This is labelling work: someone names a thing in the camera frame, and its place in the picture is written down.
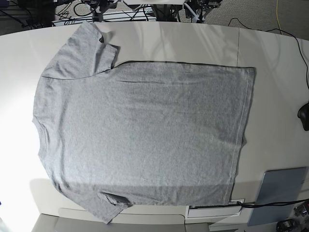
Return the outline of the robot base stand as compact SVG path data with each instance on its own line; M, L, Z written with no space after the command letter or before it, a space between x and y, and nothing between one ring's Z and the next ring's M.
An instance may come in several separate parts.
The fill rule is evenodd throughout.
M180 22L179 11L183 9L186 0L123 0L130 8L145 10L150 7L157 21Z

